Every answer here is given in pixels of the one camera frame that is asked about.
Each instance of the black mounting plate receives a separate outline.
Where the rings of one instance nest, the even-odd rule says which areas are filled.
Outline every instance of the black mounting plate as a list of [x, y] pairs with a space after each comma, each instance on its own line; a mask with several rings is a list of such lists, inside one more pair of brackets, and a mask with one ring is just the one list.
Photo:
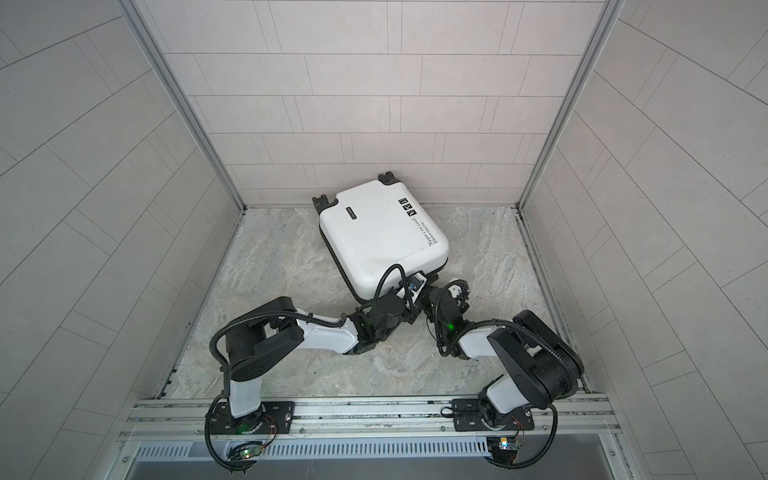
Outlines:
[[[277, 424], [277, 433], [288, 433], [293, 421], [293, 402], [262, 402], [264, 414], [271, 416]], [[211, 435], [267, 435], [271, 425], [261, 419], [261, 413], [254, 412], [238, 419], [230, 417], [229, 406], [225, 402], [216, 405], [213, 413], [215, 422], [210, 423]]]
[[[454, 412], [462, 412], [460, 415], [453, 415], [453, 426], [457, 432], [494, 432], [496, 430], [517, 430], [520, 428], [514, 420], [501, 429], [490, 429], [485, 426], [478, 409], [479, 402], [478, 399], [453, 399], [451, 401], [451, 409]], [[533, 430], [534, 424], [531, 409], [518, 407], [512, 410], [511, 415], [520, 422], [523, 430]]]

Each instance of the white wall tile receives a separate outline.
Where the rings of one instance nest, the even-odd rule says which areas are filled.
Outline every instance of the white wall tile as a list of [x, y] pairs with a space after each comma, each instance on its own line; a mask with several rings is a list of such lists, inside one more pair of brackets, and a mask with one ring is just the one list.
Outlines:
[[589, 265], [641, 367], [683, 349], [616, 237], [605, 242]]
[[527, 55], [424, 55], [421, 94], [517, 95], [530, 59]]
[[581, 55], [601, 9], [596, 3], [527, 3], [512, 53]]
[[170, 219], [168, 214], [163, 212], [163, 209], [160, 208], [160, 205], [158, 205], [155, 202], [152, 202], [149, 204], [149, 207], [147, 207], [147, 212], [154, 217], [155, 220], [160, 222], [160, 225], [163, 226], [163, 228], [170, 233], [172, 237], [175, 237], [179, 233], [179, 227], [174, 223], [173, 220]]
[[723, 288], [741, 316], [752, 326], [755, 333], [768, 343], [768, 263], [764, 263]]
[[134, 81], [47, 145], [93, 187], [163, 119], [144, 85]]
[[608, 302], [568, 225], [562, 227], [561, 232], [552, 240], [552, 246], [558, 255], [565, 278], [571, 285], [581, 314], [589, 321], [602, 311]]
[[679, 376], [686, 375], [696, 371], [696, 366], [690, 361], [690, 357], [685, 351], [668, 356], [643, 369], [645, 378], [651, 386], [668, 380], [676, 379]]
[[640, 93], [634, 98], [632, 103], [641, 110], [645, 108], [645, 105], [650, 100], [650, 96], [654, 94], [659, 84], [664, 77], [667, 76], [667, 72], [672, 68], [672, 64], [677, 60], [680, 55], [671, 48], [667, 48], [664, 54], [661, 55], [661, 60], [656, 64], [654, 70], [650, 73], [650, 77], [645, 81], [643, 87], [640, 89]]
[[515, 162], [523, 135], [447, 134], [445, 164], [511, 164]]
[[83, 478], [103, 441], [102, 435], [60, 430], [40, 461], [32, 480]]
[[119, 331], [172, 241], [157, 220], [142, 215], [74, 309]]
[[560, 304], [561, 311], [563, 312], [568, 325], [571, 327], [571, 334], [573, 335], [572, 339], [576, 353], [586, 364], [592, 363], [600, 357], [600, 353], [595, 346], [595, 342], [589, 333], [587, 323], [584, 321], [584, 316], [581, 315], [576, 299], [571, 292], [571, 286], [568, 285], [568, 281], [565, 279], [560, 262], [554, 262], [547, 272], [547, 275], [550, 284], [554, 289], [555, 297]]
[[280, 37], [275, 29], [275, 22], [272, 21], [272, 9], [270, 3], [266, 0], [256, 0], [253, 2], [256, 13], [259, 15], [259, 26], [264, 33], [266, 49], [269, 53], [281, 53], [283, 48], [280, 46]]
[[387, 97], [296, 97], [296, 104], [306, 132], [389, 131]]
[[78, 205], [89, 220], [121, 242], [172, 173], [142, 141]]
[[11, 64], [24, 58], [24, 54], [16, 48], [16, 45], [13, 45], [13, 42], [2, 31], [0, 31], [0, 58], [6, 64]]
[[389, 164], [315, 165], [319, 188], [351, 188], [375, 180], [389, 170]]
[[661, 265], [654, 268], [648, 275], [644, 276], [643, 281], [650, 292], [653, 293], [660, 286], [672, 280], [678, 273], [694, 263], [696, 263], [696, 257], [688, 250], [688, 247], [682, 247]]
[[232, 229], [237, 223], [240, 213], [233, 205], [227, 208], [214, 226], [208, 240], [205, 242], [197, 262], [190, 272], [190, 280], [195, 282], [201, 289], [210, 284], [212, 277], [219, 265], [219, 260], [227, 247], [227, 241], [230, 239]]
[[402, 53], [402, 2], [387, 2], [387, 53]]
[[489, 188], [485, 198], [487, 204], [514, 204], [520, 201], [522, 188]]
[[243, 190], [246, 203], [249, 205], [303, 205], [312, 204], [312, 197], [322, 194], [333, 197], [333, 191], [327, 188], [262, 188], [259, 190]]
[[750, 53], [728, 77], [728, 81], [738, 88], [745, 88], [768, 63], [768, 36], [763, 35]]
[[214, 177], [208, 160], [197, 150], [160, 190], [155, 202], [181, 228]]
[[418, 95], [421, 65], [418, 55], [306, 55], [315, 95]]
[[181, 119], [178, 112], [160, 124], [155, 133], [179, 165], [182, 165], [197, 147], [187, 125], [184, 124], [184, 120]]
[[[3, 37], [0, 35], [0, 44], [2, 43], [2, 38]], [[104, 60], [104, 57], [101, 56], [99, 50], [96, 49], [96, 46], [88, 37], [88, 33], [81, 33], [72, 40], [77, 44], [80, 51], [82, 51], [83, 55], [88, 59], [91, 67], [98, 72], [99, 77], [104, 80], [104, 83], [107, 84], [112, 93], [123, 88], [123, 84], [120, 83], [118, 77], [115, 76], [112, 69], [107, 65], [107, 62]]]
[[88, 192], [46, 147], [0, 177], [0, 278], [6, 278]]
[[464, 187], [469, 165], [400, 164], [398, 178], [409, 187]]
[[274, 164], [343, 164], [339, 134], [262, 134]]
[[210, 134], [208, 137], [225, 165], [264, 163], [250, 134]]
[[31, 55], [120, 14], [111, 2], [3, 2], [0, 29], [24, 55]]
[[768, 418], [753, 414], [768, 395], [765, 345], [698, 263], [654, 297], [742, 441], [765, 440]]
[[483, 204], [487, 188], [414, 188], [413, 197], [420, 204]]
[[157, 275], [175, 290], [181, 291], [213, 229], [214, 223], [206, 218], [199, 206], [192, 210], [157, 267]]
[[271, 2], [283, 53], [386, 53], [386, 2]]
[[483, 97], [403, 97], [405, 132], [477, 132], [485, 107]]
[[533, 55], [520, 95], [565, 95], [581, 59], [579, 55]]
[[205, 202], [208, 208], [210, 208], [210, 211], [212, 211], [218, 219], [224, 208], [232, 203], [232, 197], [225, 186], [221, 184], [221, 179], [215, 178], [214, 181], [210, 183], [208, 189], [205, 190], [205, 193], [203, 194], [203, 202]]
[[107, 258], [60, 223], [0, 284], [0, 390], [11, 391]]
[[[58, 329], [0, 406], [0, 464], [8, 478], [30, 478], [41, 454], [14, 450], [16, 442], [46, 449], [107, 349]], [[51, 393], [56, 401], [52, 402]]]
[[683, 242], [616, 160], [609, 160], [589, 190], [640, 276], [661, 265]]
[[726, 78], [765, 33], [760, 0], [653, 2], [639, 29]]
[[605, 220], [568, 164], [563, 166], [552, 187], [552, 194], [571, 226], [579, 246], [586, 248], [605, 225]]
[[252, 2], [151, 0], [147, 5], [171, 53], [267, 51]]
[[558, 140], [558, 150], [579, 180], [584, 181], [603, 149], [600, 139], [578, 114], [572, 113]]
[[531, 165], [483, 164], [476, 187], [523, 188], [531, 175]]
[[208, 81], [200, 69], [197, 59], [191, 53], [168, 53], [164, 55], [170, 69], [187, 95], [210, 95]]
[[434, 134], [352, 134], [356, 164], [428, 164], [434, 145]]
[[109, 348], [114, 338], [118, 335], [114, 330], [108, 329], [106, 326], [94, 322], [74, 310], [61, 323], [61, 328], [77, 333], [79, 336], [83, 336], [107, 348]]
[[718, 285], [768, 260], [768, 228], [661, 130], [627, 172]]
[[496, 55], [507, 10], [502, 2], [406, 2], [402, 53]]
[[674, 62], [643, 111], [738, 198], [768, 178], [768, 105], [692, 61]]
[[594, 69], [623, 96], [634, 100], [667, 48], [624, 22], [616, 22]]
[[3, 68], [0, 92], [0, 147], [17, 160], [111, 95], [73, 41]]
[[594, 341], [641, 450], [659, 452], [679, 449], [680, 444], [664, 418], [619, 324], [608, 324], [595, 333]]
[[197, 54], [214, 95], [311, 95], [302, 55]]
[[107, 435], [109, 428], [112, 427], [112, 422], [114, 422], [114, 417], [109, 415], [72, 409], [61, 428], [70, 432]]
[[141, 75], [141, 83], [143, 83], [144, 87], [149, 91], [149, 95], [152, 96], [154, 103], [156, 103], [157, 107], [160, 108], [160, 111], [163, 112], [164, 117], [167, 117], [176, 111], [176, 105], [174, 105], [173, 101], [168, 96], [165, 87], [160, 83], [160, 79], [157, 77], [154, 70]]
[[[750, 454], [698, 373], [656, 385], [654, 393], [697, 478], [760, 480]], [[712, 429], [717, 436], [708, 435]], [[722, 456], [713, 457], [711, 449]]]
[[115, 416], [173, 307], [146, 288], [77, 403], [79, 409]]
[[491, 132], [545, 134], [558, 113], [560, 97], [502, 97], [498, 99]]
[[88, 37], [123, 85], [150, 69], [149, 62], [122, 18], [88, 31]]
[[654, 129], [642, 112], [595, 73], [581, 92], [576, 112], [622, 167]]
[[682, 450], [672, 452], [657, 452], [645, 454], [648, 468], [654, 474], [659, 475], [692, 475], [688, 459]]
[[131, 390], [156, 395], [161, 383], [170, 372], [173, 361], [177, 358], [179, 345], [184, 339], [184, 333], [195, 320], [195, 314], [203, 302], [205, 292], [187, 281], [179, 294], [179, 300], [170, 311], [170, 315], [162, 325], [159, 334], [155, 336], [152, 350], [149, 352], [144, 365]]
[[233, 165], [232, 169], [243, 188], [307, 188], [309, 186], [301, 165]]

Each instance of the tile grout line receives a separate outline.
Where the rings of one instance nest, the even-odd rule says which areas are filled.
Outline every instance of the tile grout line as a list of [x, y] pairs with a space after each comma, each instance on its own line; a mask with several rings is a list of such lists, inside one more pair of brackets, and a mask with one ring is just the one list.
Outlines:
[[8, 37], [8, 36], [6, 35], [5, 37], [8, 39], [8, 41], [10, 41], [10, 42], [11, 42], [11, 45], [13, 45], [14, 47], [16, 47], [16, 50], [18, 50], [18, 52], [19, 52], [19, 53], [21, 53], [22, 55], [24, 55], [24, 57], [22, 57], [22, 58], [19, 58], [17, 61], [13, 61], [13, 62], [11, 62], [11, 63], [7, 64], [7, 65], [6, 65], [5, 67], [3, 67], [3, 68], [7, 68], [7, 67], [10, 67], [11, 65], [13, 65], [13, 64], [16, 64], [16, 63], [19, 63], [20, 61], [24, 60], [25, 58], [29, 58], [29, 57], [31, 57], [32, 55], [36, 55], [36, 54], [40, 53], [41, 51], [45, 51], [45, 50], [48, 50], [49, 48], [53, 48], [53, 47], [55, 47], [56, 45], [62, 44], [62, 43], [64, 43], [64, 42], [65, 42], [65, 41], [67, 41], [67, 40], [72, 40], [73, 38], [77, 37], [78, 35], [82, 35], [82, 34], [84, 34], [84, 33], [87, 33], [87, 32], [89, 32], [89, 31], [91, 31], [91, 30], [95, 29], [95, 28], [99, 28], [99, 27], [101, 27], [102, 25], [106, 25], [106, 24], [107, 24], [107, 23], [109, 23], [109, 22], [114, 22], [114, 21], [115, 21], [115, 20], [117, 20], [118, 18], [123, 18], [123, 15], [119, 15], [119, 16], [117, 16], [117, 17], [115, 17], [115, 18], [112, 18], [112, 19], [110, 19], [110, 20], [107, 20], [106, 22], [104, 22], [104, 23], [100, 23], [99, 25], [96, 25], [96, 26], [94, 26], [94, 27], [91, 27], [91, 28], [89, 28], [88, 30], [84, 30], [84, 31], [81, 31], [81, 32], [77, 33], [76, 35], [72, 35], [72, 36], [71, 36], [71, 37], [69, 37], [69, 38], [65, 38], [64, 40], [60, 40], [60, 41], [57, 41], [57, 42], [56, 42], [56, 43], [54, 43], [53, 45], [49, 45], [49, 46], [47, 46], [47, 47], [45, 47], [45, 48], [41, 48], [40, 50], [37, 50], [37, 51], [35, 51], [35, 52], [32, 52], [32, 53], [31, 53], [31, 54], [29, 54], [29, 55], [24, 55], [24, 52], [23, 52], [23, 51], [22, 51], [22, 50], [21, 50], [19, 47], [16, 47], [16, 44], [15, 44], [15, 43], [13, 43], [13, 41], [11, 40], [11, 38], [10, 38], [10, 37]]

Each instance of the gray stone floor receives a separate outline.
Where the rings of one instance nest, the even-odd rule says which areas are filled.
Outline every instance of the gray stone floor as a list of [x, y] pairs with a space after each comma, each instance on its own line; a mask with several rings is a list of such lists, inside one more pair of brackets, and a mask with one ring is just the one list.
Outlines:
[[[472, 289], [465, 318], [511, 318], [523, 309], [550, 316], [509, 207], [427, 207], [450, 242], [438, 285], [458, 277]], [[233, 318], [278, 297], [325, 316], [352, 312], [347, 290], [309, 208], [248, 210], [214, 290], [166, 393], [212, 398], [221, 390], [211, 336]], [[219, 342], [223, 349], [224, 341]], [[503, 373], [496, 358], [442, 358], [422, 314], [373, 351], [344, 356], [295, 350], [264, 376], [262, 395], [396, 396], [471, 394]]]

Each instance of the metal frame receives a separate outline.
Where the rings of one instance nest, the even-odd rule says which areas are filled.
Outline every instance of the metal frame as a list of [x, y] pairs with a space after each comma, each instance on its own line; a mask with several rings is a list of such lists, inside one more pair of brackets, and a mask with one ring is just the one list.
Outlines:
[[528, 182], [526, 182], [525, 188], [523, 189], [523, 194], [518, 202], [518, 208], [521, 211], [525, 209], [525, 206], [528, 205], [528, 202], [531, 199], [536, 182], [538, 182], [538, 179], [541, 177], [541, 173], [554, 150], [554, 146], [558, 143], [563, 128], [565, 127], [565, 123], [576, 105], [576, 100], [578, 100], [579, 95], [581, 95], [581, 91], [584, 90], [584, 85], [587, 83], [589, 74], [592, 72], [592, 68], [598, 60], [600, 50], [603, 48], [605, 40], [616, 23], [616, 19], [618, 18], [619, 11], [623, 4], [624, 0], [606, 0], [603, 5], [603, 10], [600, 13], [598, 22], [594, 26], [587, 47], [576, 68], [576, 73], [574, 73], [574, 77], [571, 79], [571, 84], [565, 92], [563, 103], [560, 105], [558, 114], [555, 116], [554, 122], [547, 133], [544, 146], [541, 148], [538, 159], [533, 166], [531, 176], [528, 178]]
[[187, 97], [181, 90], [178, 80], [174, 77], [168, 63], [165, 61], [165, 57], [160, 49], [157, 47], [157, 42], [152, 37], [149, 28], [147, 27], [144, 18], [136, 8], [133, 0], [115, 0], [125, 22], [128, 24], [129, 29], [134, 34], [136, 42], [144, 52], [147, 60], [152, 65], [154, 72], [160, 79], [160, 83], [165, 87], [168, 96], [176, 106], [176, 110], [181, 115], [182, 120], [189, 128], [192, 138], [197, 142], [200, 147], [200, 151], [203, 153], [206, 159], [210, 162], [214, 168], [217, 176], [224, 182], [224, 186], [229, 191], [230, 196], [235, 200], [237, 208], [240, 212], [245, 211], [246, 205], [243, 199], [240, 197], [240, 193], [235, 188], [232, 180], [230, 179], [227, 169], [224, 168], [223, 162], [216, 153], [214, 146], [211, 144], [208, 134], [202, 127], [200, 119], [197, 118], [194, 113], [194, 109], [190, 105]]

